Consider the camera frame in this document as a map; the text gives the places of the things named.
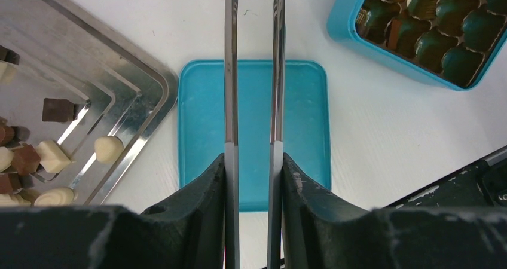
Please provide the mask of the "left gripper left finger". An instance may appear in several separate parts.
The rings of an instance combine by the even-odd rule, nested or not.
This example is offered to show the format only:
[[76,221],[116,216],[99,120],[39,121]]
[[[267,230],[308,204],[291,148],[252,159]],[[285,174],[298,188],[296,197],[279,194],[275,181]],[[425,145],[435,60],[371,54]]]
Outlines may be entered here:
[[224,156],[137,214],[122,206],[1,209],[2,268],[221,268]]

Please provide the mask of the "metal serving tongs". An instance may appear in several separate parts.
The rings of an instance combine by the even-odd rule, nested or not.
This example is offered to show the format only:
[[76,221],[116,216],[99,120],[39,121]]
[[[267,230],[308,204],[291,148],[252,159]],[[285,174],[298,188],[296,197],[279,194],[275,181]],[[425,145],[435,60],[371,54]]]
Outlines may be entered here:
[[[239,136],[237,90],[237,18],[239,0],[225,0],[224,109],[225,109],[225,266],[238,268]],[[273,81],[270,124],[267,268],[281,266],[283,119],[286,69],[285,0],[273,0]]]

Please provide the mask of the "stainless steel tray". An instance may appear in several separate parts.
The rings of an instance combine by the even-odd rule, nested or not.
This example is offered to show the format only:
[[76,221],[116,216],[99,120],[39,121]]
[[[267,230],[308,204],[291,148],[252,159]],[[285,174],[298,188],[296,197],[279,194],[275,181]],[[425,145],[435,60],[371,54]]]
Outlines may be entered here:
[[[71,161],[21,177],[18,194],[34,201],[68,187],[75,204],[102,204],[174,107],[177,76],[71,0],[1,0],[1,45],[15,60],[2,65],[13,73],[1,80],[1,123],[16,132],[9,149],[51,140]],[[45,98],[74,103],[75,119],[43,122]],[[123,143],[114,163],[96,160],[104,136]]]

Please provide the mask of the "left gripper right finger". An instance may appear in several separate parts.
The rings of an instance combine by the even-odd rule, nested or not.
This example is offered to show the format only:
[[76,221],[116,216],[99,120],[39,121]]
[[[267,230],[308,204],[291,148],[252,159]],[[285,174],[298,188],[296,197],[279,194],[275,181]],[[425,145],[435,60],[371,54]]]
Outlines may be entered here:
[[506,207],[361,209],[282,167],[286,268],[505,268]]

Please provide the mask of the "teal chocolate box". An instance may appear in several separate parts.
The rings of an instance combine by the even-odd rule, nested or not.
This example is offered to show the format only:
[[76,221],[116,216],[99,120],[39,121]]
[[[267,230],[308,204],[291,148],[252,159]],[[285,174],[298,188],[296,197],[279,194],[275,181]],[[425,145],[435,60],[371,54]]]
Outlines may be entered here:
[[394,71],[464,91],[506,45],[506,0],[335,0],[326,27]]

